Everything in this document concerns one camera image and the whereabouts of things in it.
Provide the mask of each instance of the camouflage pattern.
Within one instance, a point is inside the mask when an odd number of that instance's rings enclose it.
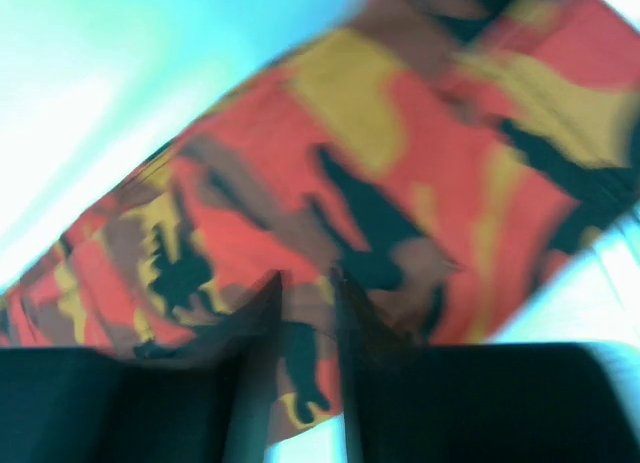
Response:
[[[87,209],[0,341],[171,348],[288,270],[271,442],[341,411],[336,262],[419,344],[500,327],[636,199],[640,39],[599,0],[371,0]]]

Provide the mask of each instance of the camouflage fabric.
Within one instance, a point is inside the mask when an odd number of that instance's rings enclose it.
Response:
[[[640,38],[600,0],[371,0],[196,120],[3,297],[2,342],[117,355],[290,272],[271,441],[341,411],[338,262],[419,344],[489,336],[636,200]]]

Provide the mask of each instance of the red camouflage cloth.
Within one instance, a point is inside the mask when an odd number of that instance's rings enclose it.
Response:
[[[288,270],[270,442],[341,411],[329,268],[424,344],[495,332],[636,201],[640,38],[600,0],[371,0],[87,209],[2,342],[144,355]]]

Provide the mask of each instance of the garment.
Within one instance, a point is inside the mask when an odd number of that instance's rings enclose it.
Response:
[[[266,68],[6,292],[4,343],[162,351],[286,270],[274,442],[340,413],[336,263],[418,344],[488,337],[640,171],[638,35],[600,0],[490,6],[371,0]]]

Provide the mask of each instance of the black object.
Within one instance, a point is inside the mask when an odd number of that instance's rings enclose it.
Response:
[[[211,332],[146,361],[0,351],[0,461],[261,463],[281,313],[278,273]]]
[[[577,344],[417,348],[333,275],[350,463],[640,461],[604,370]]]

